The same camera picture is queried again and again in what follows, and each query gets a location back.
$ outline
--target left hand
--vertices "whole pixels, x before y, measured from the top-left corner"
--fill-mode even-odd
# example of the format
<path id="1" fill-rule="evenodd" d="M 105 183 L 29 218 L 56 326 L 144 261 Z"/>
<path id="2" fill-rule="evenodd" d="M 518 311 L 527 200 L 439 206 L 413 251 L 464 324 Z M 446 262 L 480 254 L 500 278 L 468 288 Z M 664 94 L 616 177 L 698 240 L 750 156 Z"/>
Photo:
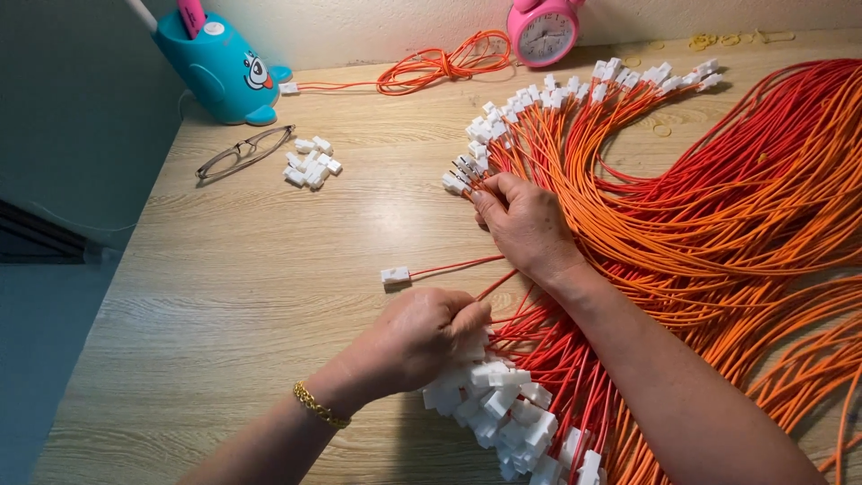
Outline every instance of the left hand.
<path id="1" fill-rule="evenodd" d="M 350 381 L 350 394 L 361 396 L 358 407 L 413 391 L 436 379 L 458 345 L 489 323 L 490 305 L 468 293 L 411 289 L 312 379 Z"/>

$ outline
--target desk surface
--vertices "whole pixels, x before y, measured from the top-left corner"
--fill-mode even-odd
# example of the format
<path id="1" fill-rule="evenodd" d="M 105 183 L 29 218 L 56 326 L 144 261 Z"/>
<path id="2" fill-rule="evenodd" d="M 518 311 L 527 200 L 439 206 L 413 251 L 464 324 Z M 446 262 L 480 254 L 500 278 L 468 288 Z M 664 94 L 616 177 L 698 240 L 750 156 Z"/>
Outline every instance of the desk surface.
<path id="1" fill-rule="evenodd" d="M 862 30 L 810 32 L 795 41 L 710 47 L 620 45 L 577 49 L 558 79 L 588 75 L 598 59 L 637 55 L 641 70 L 667 60 L 687 69 L 712 57 L 724 92 L 665 107 L 625 129 L 607 160 L 655 175 L 767 73 L 803 60 L 862 57 Z M 298 72 L 296 80 L 375 79 L 383 67 Z M 540 84 L 526 68 L 446 82 L 405 97 L 373 91 L 283 98 L 281 123 L 330 140 L 344 165 L 319 192 L 284 182 L 277 154 L 204 188 L 195 170 L 261 131 L 215 126 L 192 108 L 177 134 L 72 375 L 34 483 L 165 484 L 262 413 L 297 379 L 347 345 L 390 298 L 379 270 L 421 269 L 496 253 L 473 209 L 440 186 L 465 151 L 463 128 L 488 100 Z M 661 138 L 652 126 L 672 128 Z M 508 270 L 495 261 L 418 285 L 478 293 Z M 519 282 L 491 303 L 503 314 Z M 834 450 L 840 403 L 801 436 L 817 462 Z M 862 452 L 848 483 L 862 482 Z M 415 395 L 360 412 L 306 483 L 498 483 L 493 450 L 426 412 Z"/>

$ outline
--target eyeglasses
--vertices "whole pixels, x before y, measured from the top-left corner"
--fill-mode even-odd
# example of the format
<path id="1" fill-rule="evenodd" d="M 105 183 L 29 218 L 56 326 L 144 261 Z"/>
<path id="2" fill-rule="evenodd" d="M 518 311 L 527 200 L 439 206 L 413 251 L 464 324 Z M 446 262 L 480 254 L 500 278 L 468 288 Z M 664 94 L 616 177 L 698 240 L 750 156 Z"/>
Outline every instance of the eyeglasses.
<path id="1" fill-rule="evenodd" d="M 233 147 L 228 148 L 204 163 L 202 167 L 197 169 L 195 175 L 200 180 L 205 180 L 212 177 L 227 177 L 231 173 L 239 172 L 243 168 L 249 167 L 271 155 L 284 142 L 287 142 L 287 139 L 290 138 L 290 134 L 293 133 L 296 127 L 294 124 L 289 124 L 281 128 L 268 129 L 247 140 L 238 142 Z"/>

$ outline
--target wire bundle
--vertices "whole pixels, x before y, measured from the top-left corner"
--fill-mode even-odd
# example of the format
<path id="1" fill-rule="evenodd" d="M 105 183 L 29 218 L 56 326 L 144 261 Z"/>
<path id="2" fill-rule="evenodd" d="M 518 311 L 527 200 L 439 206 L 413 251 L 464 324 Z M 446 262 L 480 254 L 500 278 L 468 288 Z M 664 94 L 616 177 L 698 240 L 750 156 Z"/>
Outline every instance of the wire bundle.
<path id="1" fill-rule="evenodd" d="M 862 262 L 860 74 L 862 60 L 844 59 L 767 76 L 655 178 L 615 170 L 603 151 L 615 132 L 695 86 L 660 94 L 650 83 L 628 88 L 594 77 L 591 91 L 608 85 L 604 99 L 528 106 L 488 143 L 489 161 L 556 192 L 586 259 L 790 432 L 853 381 L 849 402 L 862 372 L 862 277 L 794 288 L 805 274 Z M 603 454 L 610 483 L 669 483 L 578 327 L 533 290 L 495 322 L 491 341 L 553 393 L 560 427 L 550 454 L 570 425 L 588 431 L 569 483 L 586 448 Z M 751 382 L 782 338 L 848 312 Z M 844 421 L 821 469 L 862 439 L 846 442 Z"/>
<path id="2" fill-rule="evenodd" d="M 360 85 L 373 85 L 380 94 L 402 96 L 449 78 L 469 79 L 473 74 L 494 72 L 509 66 L 512 45 L 502 30 L 483 30 L 471 35 L 451 53 L 437 47 L 422 49 L 398 61 L 377 81 L 359 83 L 299 83 L 299 90 L 334 91 Z"/>

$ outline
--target eyeglass frame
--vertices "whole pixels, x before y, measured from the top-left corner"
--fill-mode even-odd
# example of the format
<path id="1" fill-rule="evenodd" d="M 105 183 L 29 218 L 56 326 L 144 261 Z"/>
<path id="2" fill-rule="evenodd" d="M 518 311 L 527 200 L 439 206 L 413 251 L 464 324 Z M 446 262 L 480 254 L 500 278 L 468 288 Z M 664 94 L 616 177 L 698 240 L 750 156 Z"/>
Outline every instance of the eyeglass frame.
<path id="1" fill-rule="evenodd" d="M 213 158 L 209 159 L 209 161 L 207 161 L 206 163 L 201 165 L 201 167 L 198 168 L 197 171 L 195 172 L 195 175 L 200 180 L 211 179 L 213 177 L 227 177 L 228 175 L 230 175 L 232 173 L 239 172 L 243 168 L 250 167 L 251 165 L 253 165 L 253 164 L 265 159 L 269 155 L 273 154 L 282 145 L 284 145 L 284 142 L 287 142 L 288 139 L 290 139 L 290 135 L 293 134 L 293 130 L 296 129 L 296 127 L 297 126 L 295 124 L 288 124 L 288 125 L 285 125 L 285 126 L 282 126 L 279 128 L 268 129 L 267 131 L 264 131 L 263 133 L 258 133 L 255 136 L 247 138 L 246 140 L 241 140 L 241 141 L 237 142 L 233 147 L 228 148 L 227 150 L 219 153 L 218 155 L 214 156 Z M 223 160 L 225 157 L 228 157 L 232 154 L 235 154 L 238 158 L 241 157 L 242 151 L 240 150 L 240 147 L 242 147 L 243 145 L 249 145 L 250 147 L 252 147 L 252 151 L 249 152 L 249 154 L 251 154 L 251 153 L 253 153 L 254 150 L 257 149 L 258 143 L 261 140 L 263 140 L 264 138 L 266 138 L 269 135 L 278 133 L 282 129 L 284 130 L 284 134 L 281 136 L 281 139 L 278 140 L 278 142 L 276 142 L 274 145 L 272 145 L 272 148 L 268 148 L 264 153 L 259 154 L 259 155 L 255 155 L 251 160 L 243 161 L 242 163 L 238 163 L 237 165 L 234 165 L 230 168 L 225 168 L 224 170 L 221 170 L 220 172 L 208 173 L 208 171 L 216 163 Z"/>

